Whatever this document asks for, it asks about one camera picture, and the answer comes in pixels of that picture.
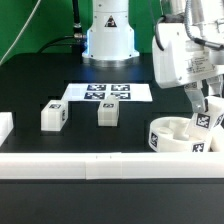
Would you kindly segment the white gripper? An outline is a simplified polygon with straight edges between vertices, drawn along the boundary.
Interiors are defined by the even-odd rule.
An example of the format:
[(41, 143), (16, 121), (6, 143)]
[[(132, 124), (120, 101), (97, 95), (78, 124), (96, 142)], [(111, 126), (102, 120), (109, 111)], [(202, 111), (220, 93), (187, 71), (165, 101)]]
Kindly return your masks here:
[(152, 41), (155, 80), (161, 88), (184, 86), (194, 113), (206, 111), (202, 80), (210, 96), (222, 96), (224, 15), (163, 15)]

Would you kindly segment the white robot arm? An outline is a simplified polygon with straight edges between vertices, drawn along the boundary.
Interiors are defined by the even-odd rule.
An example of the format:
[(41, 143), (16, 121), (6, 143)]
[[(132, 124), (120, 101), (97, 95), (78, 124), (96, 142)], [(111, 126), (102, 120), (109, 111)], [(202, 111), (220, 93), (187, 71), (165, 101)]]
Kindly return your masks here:
[[(129, 0), (92, 0), (83, 61), (119, 67), (139, 58), (128, 21)], [(160, 0), (154, 26), (154, 75), (162, 88), (182, 86), (196, 113), (207, 110), (202, 83), (210, 95), (224, 88), (224, 0)]]

